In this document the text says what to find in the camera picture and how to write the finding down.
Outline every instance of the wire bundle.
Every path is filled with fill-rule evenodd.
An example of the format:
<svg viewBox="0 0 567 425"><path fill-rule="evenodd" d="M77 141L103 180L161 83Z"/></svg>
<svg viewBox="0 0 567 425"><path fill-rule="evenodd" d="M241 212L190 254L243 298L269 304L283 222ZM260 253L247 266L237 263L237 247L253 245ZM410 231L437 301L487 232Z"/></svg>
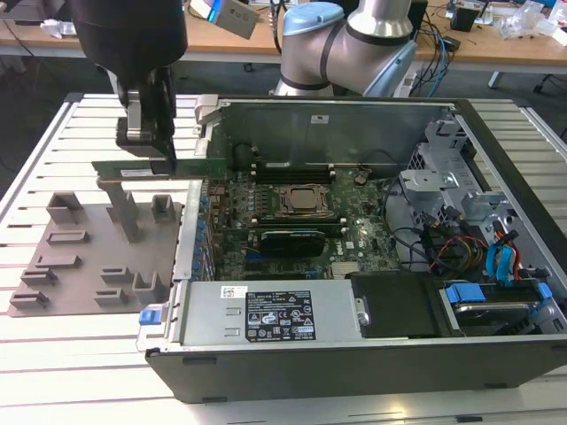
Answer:
<svg viewBox="0 0 567 425"><path fill-rule="evenodd" d="M433 82L433 87L431 88L427 97L432 97L439 85L445 78L448 73L448 67L451 65L451 62L454 58L454 52L449 57L447 52L447 47L445 45L445 41L443 40L443 36L439 28L431 22L431 18L428 12L425 12L426 21L424 24L429 26L428 29L420 29L419 31L427 34L431 40L433 41L433 46L435 47L435 51L433 52L433 57L431 58L430 63L422 70L421 74L417 77L416 85L411 89L409 92L410 96L417 90L417 93L421 90L425 84Z"/></svg>
<svg viewBox="0 0 567 425"><path fill-rule="evenodd" d="M494 232L494 234L496 235L496 237L498 239L502 239L505 236L504 232L502 232L501 230L496 230ZM512 251L514 252L514 265L512 266L512 270L513 270L513 274L514 274L514 279L519 281L520 280L520 263L522 262L522 252L520 252L520 250L516 247L516 244L513 243L512 241L507 242L506 245L508 247L510 247L512 249Z"/></svg>
<svg viewBox="0 0 567 425"><path fill-rule="evenodd" d="M474 269L478 265L480 265L480 263L483 260L483 257L485 256L485 249L487 249L486 243L483 242L482 240L476 238L476 237L465 236L465 235L457 235L457 236L451 237L445 243L445 245L443 245L443 247L439 250L439 254L437 255L437 259L441 259L443 254L453 244L461 245L466 251L466 256L465 256L464 260L458 266L453 267L454 270L452 270L452 271L456 272L457 274L465 273L465 272L467 272L471 269ZM435 267L435 265L436 265L436 263L433 262L430 265L429 269L430 270L433 269Z"/></svg>

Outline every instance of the warning label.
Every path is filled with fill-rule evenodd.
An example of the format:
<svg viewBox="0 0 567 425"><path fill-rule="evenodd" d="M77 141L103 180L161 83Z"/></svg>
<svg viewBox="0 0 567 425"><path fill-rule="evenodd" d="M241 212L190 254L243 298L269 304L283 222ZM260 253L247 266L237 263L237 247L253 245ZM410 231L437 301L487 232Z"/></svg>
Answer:
<svg viewBox="0 0 567 425"><path fill-rule="evenodd" d="M247 292L245 335L251 343L314 340L311 292Z"/></svg>

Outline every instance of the black cable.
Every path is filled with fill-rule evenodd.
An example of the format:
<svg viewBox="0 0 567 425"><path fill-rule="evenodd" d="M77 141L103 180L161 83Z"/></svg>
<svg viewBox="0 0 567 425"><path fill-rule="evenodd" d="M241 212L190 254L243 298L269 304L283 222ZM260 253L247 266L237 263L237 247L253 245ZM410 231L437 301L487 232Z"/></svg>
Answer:
<svg viewBox="0 0 567 425"><path fill-rule="evenodd" d="M361 158L360 158L360 161L358 161L358 163L359 164L362 164L362 163L365 163L365 162L368 163L369 161L365 160L366 157L368 155L372 154L372 153L375 153L375 152L383 154L385 157L390 159L393 164L398 165L398 160L396 160L396 158L394 158L390 152L385 151L384 149L381 149L381 148L375 148L375 149L370 149L368 151L364 151L361 154Z"/></svg>
<svg viewBox="0 0 567 425"><path fill-rule="evenodd" d="M0 166L4 169L6 169L7 171L9 171L10 173L14 173L17 174L19 170L16 170L15 168L12 168L11 166L8 166L5 162L4 162L4 158L0 157Z"/></svg>
<svg viewBox="0 0 567 425"><path fill-rule="evenodd" d="M565 87L561 87L559 84L557 84L555 81L549 79L548 82L552 85L552 86L556 86L558 89L562 90L562 91L567 91L567 89Z"/></svg>
<svg viewBox="0 0 567 425"><path fill-rule="evenodd" d="M440 32L439 28L437 27L437 25L435 25L431 22L431 17L430 17L430 15L427 11L425 11L424 16L425 16L425 19L423 20L423 23L425 23L429 26L432 33L437 33L437 34L439 34L439 37L441 37L441 35L440 35L441 32ZM427 65L427 67L422 71L421 75L418 77L418 82L416 83L416 85L410 90L410 92L409 92L410 96L416 90L420 89L424 84L431 82L436 78L437 70L439 69L441 59L443 58L443 51L442 51L441 47L439 46L439 40L433 34L430 34L430 33L424 33L424 34L427 34L431 38L431 41L433 42L433 48L434 48L433 57L431 58L430 63ZM430 72L431 67L433 66L434 62L435 62L435 68L431 71L429 78L426 79L425 77L426 77L427 73Z"/></svg>
<svg viewBox="0 0 567 425"><path fill-rule="evenodd" d="M391 183L390 186L388 187L388 190L387 190L387 192L386 192L386 194L385 194L385 196L384 196L384 198L383 198L383 200L382 200L382 212L381 212L381 213L382 213L382 222L383 222L383 225L384 225L384 229L386 230L386 232L388 233L388 235L391 235L392 238L393 238L397 243L400 243L401 245L403 245L403 246L405 246L406 248L408 248L410 251L416 253L417 255L419 255L420 257L422 257L423 259L426 259L426 260L429 261L429 257L427 256L427 254L426 254L425 252L423 252L423 251L421 251L421 250L418 250L415 246L412 246L410 243L407 243L407 242L404 241L403 239L400 239L399 237L397 237L397 236L395 235L395 233L392 232L392 230L390 229L390 226L388 225L388 221L387 221L387 219L386 219L386 205L387 205L387 202L388 202L388 198L389 198L390 195L392 194L393 187L396 185L396 183L399 183L399 179L398 179L398 178L392 179L392 183ZM461 274L461 273L462 273L461 270L459 270L459 269L457 269L457 268L455 268L455 267L449 266L445 261L443 261L443 260L441 260L441 259L439 259L439 258L437 258L437 257L438 257L438 256L435 256L435 257L433 258L433 262L434 262L435 264L437 264L437 265L439 265L439 266L442 266L442 267L446 268L447 270L451 270L452 272L456 272L456 273L458 273L458 274Z"/></svg>
<svg viewBox="0 0 567 425"><path fill-rule="evenodd" d="M55 75L50 68L45 64L45 62L43 62L42 59L40 59L39 57L37 57L33 51L31 51L26 44L24 44L24 42L22 42L20 40L20 38L16 35L16 33L13 32L13 30L10 28L10 26L8 25L8 23L6 21L4 21L4 25L6 26L6 29L8 29L8 31L10 31L10 34L12 34L12 37L14 37L14 40L16 40L16 42L18 42L18 44L22 47L22 49L24 49L27 54L29 54L29 56L31 56L33 59L35 59L37 62L39 62L40 64L42 64L45 69L47 70L47 73L50 75L50 77L57 83L59 84L59 86L61 86L62 89L64 89L65 91L69 91L66 88L66 84L59 79L59 77L57 75Z"/></svg>
<svg viewBox="0 0 567 425"><path fill-rule="evenodd" d="M277 52L282 54L282 46L280 46L280 41L277 39L277 35L274 37L274 45L276 46Z"/></svg>
<svg viewBox="0 0 567 425"><path fill-rule="evenodd" d="M550 75L549 78L553 78L554 80L558 80L560 82L564 82L565 84L567 84L567 80L564 80L563 78L559 78L556 75Z"/></svg>

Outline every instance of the cable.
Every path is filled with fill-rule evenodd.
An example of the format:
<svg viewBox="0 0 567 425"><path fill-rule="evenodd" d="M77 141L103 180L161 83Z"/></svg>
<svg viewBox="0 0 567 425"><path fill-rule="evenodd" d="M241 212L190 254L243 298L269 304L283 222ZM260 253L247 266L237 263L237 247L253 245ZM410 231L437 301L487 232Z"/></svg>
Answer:
<svg viewBox="0 0 567 425"><path fill-rule="evenodd" d="M282 46L277 35L277 24L280 17L280 11L282 8L287 11L284 0L278 0L277 3L274 0L269 0L269 16L268 23L272 30L272 37L274 39L274 45L276 46L277 52L282 54Z"/></svg>
<svg viewBox="0 0 567 425"><path fill-rule="evenodd" d="M392 232L392 230L390 229L390 226L388 225L388 221L386 219L386 205L388 203L388 198L390 197L390 195L392 194L392 190L393 187L396 185L396 183L399 183L399 179L395 178L392 179L392 183L390 183L390 186L388 187L387 192L385 193L384 199L382 201L382 222L384 225L384 229L386 230L386 232L391 235L391 237L399 244L405 246L406 248L409 249L410 252L414 252L415 254L419 255L420 257L422 257L423 259L426 259L429 261L429 257L427 256L427 254L421 250L418 250L414 245L407 243L406 241L404 241L403 239L400 239L399 237L397 237L395 235L396 232L398 232L399 230L402 230L403 228L397 228L395 231ZM460 273L459 270L455 269L454 267L449 266L445 261L441 260L441 259L434 259L433 260L434 263L437 263L438 265L448 269L448 270L452 270L455 271L457 273Z"/></svg>
<svg viewBox="0 0 567 425"><path fill-rule="evenodd" d="M442 50L441 69L437 73L437 78L435 79L435 83L433 84L433 87L431 88L431 91L429 92L429 95L427 95L427 97L432 97L433 94L435 94L435 91L437 90L437 88L439 87L439 84L441 83L441 75L444 73L444 69L445 69L445 65L446 65L446 58L447 58L447 50L445 48L445 41L443 40L443 37L441 36L441 34L439 32L435 32L433 34L435 34L438 37L439 43L441 44L441 50Z"/></svg>
<svg viewBox="0 0 567 425"><path fill-rule="evenodd" d="M380 149L380 148L375 148L375 149L370 149L370 150L368 150L368 151L364 151L364 152L361 154L361 159L360 159L360 161L358 161L358 162L359 162L359 165L362 165L362 163L364 163L364 162L368 162L368 161L365 161L365 159L367 158L367 156L370 155L371 153L375 153L375 152L381 153L381 154L383 154L385 157L387 157L388 159L390 159L393 165L396 165L396 166L398 165L398 161L396 160L396 158L394 158L394 157L392 156L392 154L391 154L390 152L385 151L384 149Z"/></svg>
<svg viewBox="0 0 567 425"><path fill-rule="evenodd" d="M558 89L562 90L562 91L567 91L567 89L565 87L561 87L559 84L557 84L555 81L549 79L548 82L552 85L552 86L556 86Z"/></svg>
<svg viewBox="0 0 567 425"><path fill-rule="evenodd" d="M37 57L33 51L31 51L26 44L24 44L24 42L22 42L20 40L20 38L16 35L16 33L14 33L14 31L10 28L10 26L8 25L8 22L4 21L4 25L6 26L6 29L10 32L10 34L12 34L12 37L14 37L14 40L16 40L16 42L18 42L18 44L21 46L22 49L24 49L27 54L29 54L29 56L31 56L32 58L34 58L37 62L39 62L40 64L42 64L43 66L45 66L45 69L47 70L47 73L50 75L50 77L61 86L62 89L64 89L65 91L68 91L66 88L66 84L59 79L59 77L57 75L55 75L50 68L43 62L43 60L41 60L39 57Z"/></svg>
<svg viewBox="0 0 567 425"><path fill-rule="evenodd" d="M19 172L19 170L16 170L15 168L12 168L11 166L8 166L5 162L4 162L4 158L0 157L0 166L2 168L4 168L5 170L9 171L10 173L14 173L17 174Z"/></svg>
<svg viewBox="0 0 567 425"><path fill-rule="evenodd" d="M549 78L552 78L552 79L554 79L554 80L558 80L558 81L560 81L560 82L564 82L565 84L567 84L567 80L564 80L563 78L559 78L559 77L557 77L557 76L555 76L555 75L553 75L553 74L550 75Z"/></svg>
<svg viewBox="0 0 567 425"><path fill-rule="evenodd" d="M430 63L422 71L421 75L418 77L416 85L411 89L409 94L411 96L416 90L418 90L419 94L419 90L424 84L435 80L433 89L431 89L429 95L429 97L431 97L439 87L439 84L441 83L443 78L445 78L445 76L447 75L448 67L454 59L454 51L452 52L451 58L447 60L447 49L445 46L445 41L441 36L441 31L435 24L431 22L431 17L427 11L425 12L425 21L423 23L427 24L431 30L420 29L420 31L424 34L427 34L431 38L435 50L433 51L433 57L431 58Z"/></svg>

